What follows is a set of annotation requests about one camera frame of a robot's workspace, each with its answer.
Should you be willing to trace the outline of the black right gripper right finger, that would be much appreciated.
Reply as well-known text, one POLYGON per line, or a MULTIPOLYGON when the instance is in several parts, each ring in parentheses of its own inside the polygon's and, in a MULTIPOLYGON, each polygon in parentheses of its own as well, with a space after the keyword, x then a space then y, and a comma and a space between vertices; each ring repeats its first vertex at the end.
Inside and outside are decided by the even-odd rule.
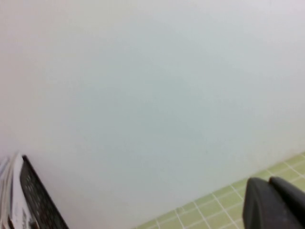
POLYGON ((280 177, 271 177, 269 183, 281 196, 299 224, 305 228, 305 192, 280 177))

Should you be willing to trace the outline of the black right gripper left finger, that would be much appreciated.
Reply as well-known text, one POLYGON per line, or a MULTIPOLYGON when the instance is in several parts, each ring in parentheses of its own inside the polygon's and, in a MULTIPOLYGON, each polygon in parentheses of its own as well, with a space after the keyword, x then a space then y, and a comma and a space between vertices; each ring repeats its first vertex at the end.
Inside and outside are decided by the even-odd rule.
POLYGON ((247 180, 242 217, 246 229, 301 228, 269 180, 257 177, 247 180))

